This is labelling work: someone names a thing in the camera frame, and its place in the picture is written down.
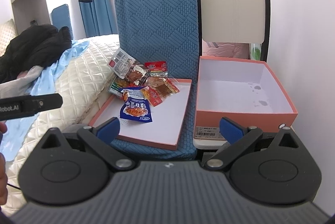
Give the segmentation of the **person's left hand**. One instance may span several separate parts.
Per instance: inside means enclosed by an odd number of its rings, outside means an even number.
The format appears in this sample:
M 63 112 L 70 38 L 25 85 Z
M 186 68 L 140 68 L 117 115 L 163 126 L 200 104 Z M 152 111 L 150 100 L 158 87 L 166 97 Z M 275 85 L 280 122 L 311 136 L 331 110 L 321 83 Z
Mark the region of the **person's left hand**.
M 5 157 L 0 153 L 0 206 L 7 202 L 7 180 Z

